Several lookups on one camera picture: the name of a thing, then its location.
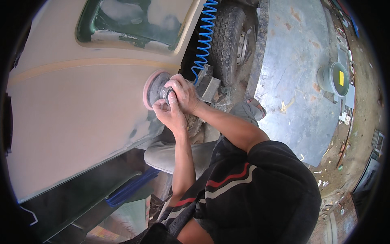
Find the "sanding pad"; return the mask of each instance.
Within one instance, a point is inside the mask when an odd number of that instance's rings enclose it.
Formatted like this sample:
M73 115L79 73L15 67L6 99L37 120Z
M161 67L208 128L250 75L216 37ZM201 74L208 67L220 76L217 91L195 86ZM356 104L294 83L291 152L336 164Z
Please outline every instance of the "sanding pad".
M170 76L168 71L163 69L159 69L149 76L145 83L142 95L144 105L147 109L153 110L152 105L157 100L165 98L165 96L161 97L161 94L165 94L163 90L166 90L167 88L165 88L164 85L169 81Z

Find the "black t-shirt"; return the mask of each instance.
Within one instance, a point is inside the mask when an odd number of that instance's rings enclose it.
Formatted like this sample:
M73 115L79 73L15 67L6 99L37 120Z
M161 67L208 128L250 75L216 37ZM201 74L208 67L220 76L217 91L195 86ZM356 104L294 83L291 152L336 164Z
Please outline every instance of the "black t-shirt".
M320 205L306 166L285 144L265 141L210 166L159 222L177 237L193 217L216 244L306 243Z

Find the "wheel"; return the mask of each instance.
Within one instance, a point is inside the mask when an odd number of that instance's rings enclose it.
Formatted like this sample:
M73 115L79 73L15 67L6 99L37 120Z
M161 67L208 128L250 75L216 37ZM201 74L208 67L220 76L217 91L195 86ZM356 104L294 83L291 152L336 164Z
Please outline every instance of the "wheel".
M241 57L245 57L244 47L248 42L248 38L245 38L248 36L246 16L240 7L235 6L221 7L215 16L210 63L214 67L213 76L220 79L224 86L230 87L237 81L239 66L244 62Z

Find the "foot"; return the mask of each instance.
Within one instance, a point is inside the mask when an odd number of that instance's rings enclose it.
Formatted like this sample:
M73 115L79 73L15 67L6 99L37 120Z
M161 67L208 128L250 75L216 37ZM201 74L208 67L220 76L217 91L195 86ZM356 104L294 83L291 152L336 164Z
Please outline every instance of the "foot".
M254 98L250 98L250 99L248 99L246 102L247 102L247 103L252 103L253 100L255 100L256 104L258 104L258 105L256 106L256 108L260 109L260 110L263 112L263 114L264 114L263 118L264 118L264 117L266 116L267 112L266 112L266 110L261 106L261 104L259 103L259 101L257 101L257 100L254 99Z

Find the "person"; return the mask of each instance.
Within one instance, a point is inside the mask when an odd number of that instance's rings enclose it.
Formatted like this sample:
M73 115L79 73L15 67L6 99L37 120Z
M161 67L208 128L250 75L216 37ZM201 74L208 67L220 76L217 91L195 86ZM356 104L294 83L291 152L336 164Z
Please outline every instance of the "person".
M200 101L181 74L165 86L175 92L169 93L170 105L158 100L153 109L175 144L152 144L144 159L173 171L173 195L159 223L134 241L306 243L321 205L317 182L288 146L259 128L266 115L259 102L240 102L225 113ZM221 136L190 145L184 114L198 116Z

